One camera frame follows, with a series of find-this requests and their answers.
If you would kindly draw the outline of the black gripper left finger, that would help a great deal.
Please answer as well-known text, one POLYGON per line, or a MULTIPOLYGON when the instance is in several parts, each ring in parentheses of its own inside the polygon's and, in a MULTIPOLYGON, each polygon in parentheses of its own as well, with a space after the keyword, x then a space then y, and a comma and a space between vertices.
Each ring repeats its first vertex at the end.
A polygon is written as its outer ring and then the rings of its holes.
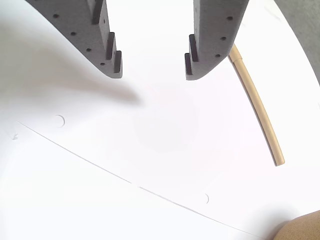
POLYGON ((106 0, 29 0, 103 74, 123 76, 122 52, 110 30, 106 0))

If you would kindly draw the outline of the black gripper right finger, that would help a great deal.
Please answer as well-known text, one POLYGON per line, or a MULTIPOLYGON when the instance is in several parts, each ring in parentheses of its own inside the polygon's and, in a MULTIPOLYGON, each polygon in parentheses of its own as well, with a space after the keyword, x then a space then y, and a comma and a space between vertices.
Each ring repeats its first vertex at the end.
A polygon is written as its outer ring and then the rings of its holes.
POLYGON ((194 33, 184 54, 188 81, 199 80, 231 52, 248 0, 194 0, 194 33))

